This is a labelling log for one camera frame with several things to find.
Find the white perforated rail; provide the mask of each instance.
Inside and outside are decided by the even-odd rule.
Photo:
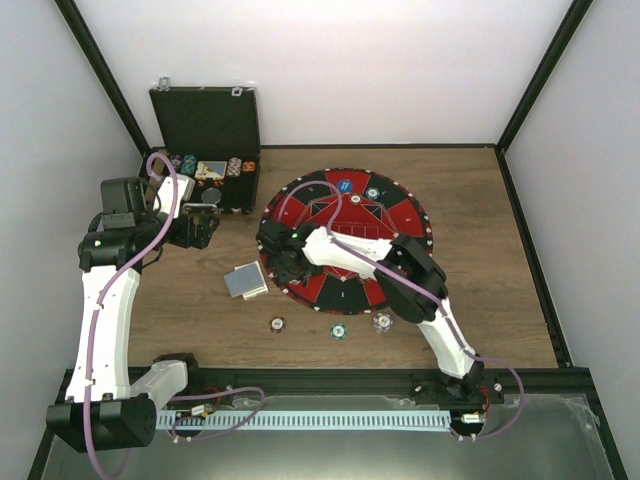
[[[175,411],[158,412],[157,429],[170,430]],[[189,418],[178,430],[226,430],[250,412],[218,411],[206,419]],[[439,411],[273,411],[259,412],[241,430],[400,430],[448,432],[449,412]]]

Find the case lid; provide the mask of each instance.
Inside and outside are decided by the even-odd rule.
[[[154,88],[149,95],[171,153],[255,159],[260,155],[253,88]]]

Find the deck of cards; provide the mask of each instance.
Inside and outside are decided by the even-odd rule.
[[[224,281],[232,298],[242,295],[248,300],[269,291],[257,261],[235,267],[235,271],[224,276]]]

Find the gray floor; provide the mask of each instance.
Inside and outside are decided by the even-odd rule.
[[[504,421],[514,407],[492,408]],[[174,445],[158,432],[136,449],[126,479],[568,479],[612,478],[597,422],[581,398],[533,395],[504,435],[458,444],[449,434],[402,432],[238,432]],[[114,470],[122,452],[102,452]],[[93,479],[87,456],[56,439],[45,480]]]

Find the black metal frame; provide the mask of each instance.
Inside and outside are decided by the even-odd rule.
[[[98,79],[116,108],[127,131],[138,147],[140,154],[146,156],[150,152],[149,145],[138,126],[129,106],[120,91],[109,66],[93,39],[74,0],[55,0],[66,19],[71,31],[84,51],[88,61],[96,72]],[[509,146],[513,142],[529,111],[549,79],[554,67],[560,59],[571,37],[580,25],[592,0],[574,0],[564,20],[560,24],[551,44],[536,69],[516,110],[514,111],[504,133],[497,145],[493,144],[421,144],[421,145],[272,145],[263,148],[494,148],[505,189],[518,226],[520,238],[525,250],[529,268],[544,318],[547,322],[549,336],[554,348],[558,369],[521,369],[525,389],[529,393],[541,394],[584,394],[593,413],[600,419],[598,432],[606,449],[611,469],[616,479],[627,478],[615,442],[611,435],[604,411],[600,405],[598,394],[588,369],[572,366],[567,343],[558,322],[549,289],[538,260],[535,246],[531,239],[525,215],[522,211],[518,195],[509,173],[505,158]],[[132,381],[139,378],[145,368],[129,370]],[[306,369],[201,369],[203,381],[211,385],[248,386],[259,385],[267,395],[303,395],[303,394],[386,394],[405,395],[415,391],[421,382],[433,382],[440,375],[437,370],[306,370]],[[487,370],[487,375],[495,375],[502,384],[504,393],[516,393],[517,386],[513,377],[506,370]],[[66,384],[71,378],[67,371],[61,386],[58,400],[63,401]],[[53,433],[46,430],[34,459],[29,474],[30,480],[42,477],[44,465],[48,457]]]

